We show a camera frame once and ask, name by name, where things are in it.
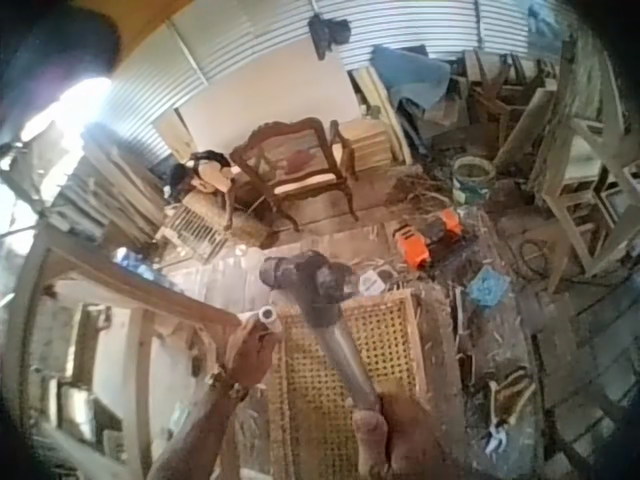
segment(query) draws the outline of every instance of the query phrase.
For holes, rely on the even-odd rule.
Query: antique wooden chair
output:
[[[273,211],[291,222],[296,232],[300,231],[298,222],[283,209],[283,203],[331,190],[344,194],[349,212],[357,221],[353,194],[342,171],[354,176],[353,148],[339,134],[338,122],[331,122],[331,137],[329,142],[317,118],[272,122],[254,130],[229,157],[262,192]],[[331,147],[334,141],[340,142],[336,148],[336,153],[340,152],[338,159]]]

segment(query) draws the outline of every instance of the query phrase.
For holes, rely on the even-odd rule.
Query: blue cloth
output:
[[[451,77],[447,63],[381,45],[373,47],[371,65],[389,91],[394,109],[402,98],[430,109],[447,91]]]
[[[511,279],[485,265],[467,286],[467,294],[481,307],[495,306],[509,288]]]

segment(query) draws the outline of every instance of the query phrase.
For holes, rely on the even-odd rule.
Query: chair leg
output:
[[[289,221],[289,223],[291,223],[291,225],[293,226],[293,230],[295,232],[299,232],[300,231],[300,225],[298,225],[298,222],[295,218],[293,218],[291,215],[289,215],[286,210],[284,208],[282,208],[282,206],[280,206],[279,204],[272,204],[273,207],[273,211],[276,212],[278,215],[280,215],[281,217],[285,218],[286,220]]]
[[[353,192],[351,192],[351,187],[348,184],[343,184],[340,187],[340,190],[342,190],[342,193],[344,193],[344,196],[347,198],[347,205],[349,206],[349,213],[351,214],[351,216],[353,217],[353,219],[357,222],[360,220],[360,218],[358,217],[358,214],[356,213],[355,209],[353,208]]]

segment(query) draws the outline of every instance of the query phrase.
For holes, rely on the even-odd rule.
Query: paint bucket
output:
[[[491,193],[496,169],[478,157],[462,157],[453,164],[453,200],[456,205],[480,205]]]

